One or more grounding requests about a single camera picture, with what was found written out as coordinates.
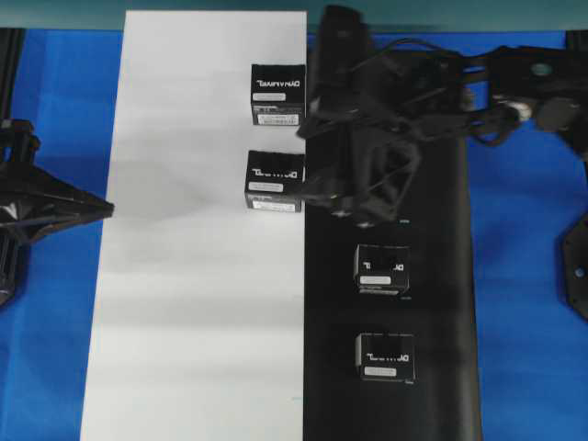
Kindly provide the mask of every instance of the black cable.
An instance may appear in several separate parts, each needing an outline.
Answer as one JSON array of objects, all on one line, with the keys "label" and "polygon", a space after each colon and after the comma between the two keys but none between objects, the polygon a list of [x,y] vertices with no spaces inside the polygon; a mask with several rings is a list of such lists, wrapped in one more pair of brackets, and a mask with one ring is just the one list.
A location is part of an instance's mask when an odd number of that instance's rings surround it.
[{"label": "black cable", "polygon": [[442,48],[441,46],[437,46],[437,45],[432,44],[432,43],[429,43],[428,41],[425,41],[425,40],[421,40],[421,39],[399,39],[399,40],[391,41],[386,46],[384,46],[382,49],[380,49],[378,52],[376,52],[375,54],[371,55],[370,57],[367,57],[365,60],[359,62],[358,64],[356,64],[355,66],[353,66],[349,70],[351,72],[353,72],[354,70],[359,69],[364,64],[367,64],[368,62],[371,62],[372,60],[375,60],[376,58],[380,57],[381,55],[383,55],[384,53],[386,53],[390,49],[395,48],[396,46],[401,46],[403,44],[414,44],[414,45],[417,45],[417,46],[424,46],[424,47],[426,47],[426,48],[428,48],[428,49],[430,49],[432,51],[442,51],[442,52],[450,53],[452,55],[456,55],[452,51],[448,51],[447,49]]}]

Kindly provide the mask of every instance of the white label sticker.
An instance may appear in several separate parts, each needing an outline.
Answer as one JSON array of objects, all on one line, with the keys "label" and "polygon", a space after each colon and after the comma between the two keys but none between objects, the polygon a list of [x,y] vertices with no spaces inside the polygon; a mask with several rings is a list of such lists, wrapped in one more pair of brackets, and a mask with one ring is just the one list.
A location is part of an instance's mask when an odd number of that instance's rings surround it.
[{"label": "white label sticker", "polygon": [[287,211],[288,213],[293,213],[296,211],[296,206],[294,204],[254,200],[254,209],[269,209],[271,211]]},{"label": "white label sticker", "polygon": [[298,115],[257,115],[262,126],[298,126]]},{"label": "white label sticker", "polygon": [[252,191],[273,191],[274,193],[281,193],[284,191],[284,184],[274,182],[250,182],[249,189]]},{"label": "white label sticker", "polygon": [[366,366],[364,369],[365,375],[373,375],[376,377],[396,377],[396,369],[394,367],[370,367]]},{"label": "white label sticker", "polygon": [[286,101],[286,94],[274,93],[257,93],[254,94],[254,101]]},{"label": "white label sticker", "polygon": [[390,285],[392,279],[389,276],[361,276],[359,283],[362,285]]}]

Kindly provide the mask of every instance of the dynamixel box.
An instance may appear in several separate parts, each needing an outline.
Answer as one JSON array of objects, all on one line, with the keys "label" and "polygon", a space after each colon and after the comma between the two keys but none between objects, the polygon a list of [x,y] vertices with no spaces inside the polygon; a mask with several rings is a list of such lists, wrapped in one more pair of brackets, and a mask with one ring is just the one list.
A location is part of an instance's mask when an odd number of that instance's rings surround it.
[{"label": "dynamixel box", "polygon": [[251,110],[255,125],[300,125],[305,114],[305,73],[304,64],[252,64]]},{"label": "dynamixel box", "polygon": [[358,245],[354,278],[360,294],[404,294],[410,286],[408,246]]},{"label": "dynamixel box", "polygon": [[361,379],[414,383],[414,336],[371,333],[358,335],[356,368]]},{"label": "dynamixel box", "polygon": [[245,199],[250,209],[298,212],[296,195],[304,178],[304,155],[250,151],[245,178]]}]

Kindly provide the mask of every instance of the blue background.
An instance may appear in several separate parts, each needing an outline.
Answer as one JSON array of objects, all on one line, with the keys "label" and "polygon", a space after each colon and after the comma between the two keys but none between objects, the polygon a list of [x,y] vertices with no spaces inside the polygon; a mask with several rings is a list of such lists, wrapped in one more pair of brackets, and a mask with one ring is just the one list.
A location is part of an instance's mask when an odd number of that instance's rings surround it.
[{"label": "blue background", "polygon": [[[564,41],[562,32],[410,36],[471,55]],[[13,117],[32,120],[42,140],[37,164],[103,197],[121,41],[29,31],[13,98]],[[468,148],[485,440],[586,440],[588,323],[565,304],[558,243],[587,209],[582,164],[531,124],[497,148]],[[100,234],[95,224],[37,244],[18,298],[0,311],[1,440],[79,438]]]}]

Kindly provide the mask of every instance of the black box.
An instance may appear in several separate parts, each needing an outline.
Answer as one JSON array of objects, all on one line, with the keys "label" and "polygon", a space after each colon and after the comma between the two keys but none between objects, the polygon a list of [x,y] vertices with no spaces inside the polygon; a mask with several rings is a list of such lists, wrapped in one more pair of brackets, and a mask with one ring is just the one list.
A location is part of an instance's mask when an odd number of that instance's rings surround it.
[{"label": "black box", "polygon": [[408,246],[358,245],[354,279],[360,294],[402,295],[410,286]]},{"label": "black box", "polygon": [[356,367],[361,379],[413,384],[414,336],[363,333],[356,338]]},{"label": "black box", "polygon": [[304,155],[251,150],[247,160],[245,200],[250,209],[300,212],[296,191],[304,178]]},{"label": "black box", "polygon": [[251,110],[260,126],[299,126],[305,115],[306,67],[251,66]]}]

